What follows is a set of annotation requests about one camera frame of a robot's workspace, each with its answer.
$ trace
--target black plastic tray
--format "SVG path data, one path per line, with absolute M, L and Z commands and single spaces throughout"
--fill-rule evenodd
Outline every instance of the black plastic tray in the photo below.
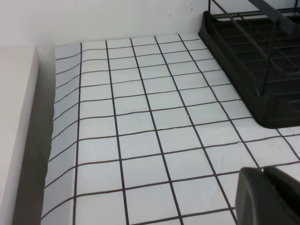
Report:
M 263 12 L 228 14 L 212 1 L 224 14 L 204 12 L 199 36 L 257 123 L 267 128 L 300 125 L 300 16 L 281 15 L 299 8 L 277 11 L 262 0 L 250 0 Z M 272 18 L 245 19 L 263 14 Z

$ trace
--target white wall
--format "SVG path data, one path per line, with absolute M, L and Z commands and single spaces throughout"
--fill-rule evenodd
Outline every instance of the white wall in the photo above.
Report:
M 218 2 L 230 12 L 255 10 L 247 0 Z M 268 2 L 284 8 L 295 0 Z M 207 5 L 208 0 L 3 0 L 0 46 L 197 32 Z

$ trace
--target dish rack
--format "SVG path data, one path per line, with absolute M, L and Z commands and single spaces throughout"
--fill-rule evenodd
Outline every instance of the dish rack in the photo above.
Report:
M 300 8 L 228 13 L 209 0 L 199 36 L 263 127 L 300 125 Z M 223 14 L 210 13 L 211 2 Z

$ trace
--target grid pattern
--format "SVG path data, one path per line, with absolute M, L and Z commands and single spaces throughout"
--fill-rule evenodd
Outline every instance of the grid pattern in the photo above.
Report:
M 56 47 L 42 224 L 235 224 L 239 169 L 300 180 L 300 128 L 259 126 L 197 34 Z

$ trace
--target tiled floor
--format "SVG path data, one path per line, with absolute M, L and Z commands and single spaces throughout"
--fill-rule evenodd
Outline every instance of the tiled floor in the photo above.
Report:
M 300 180 L 300 127 L 259 126 L 197 34 L 56 58 L 43 225 L 233 225 L 240 168 Z

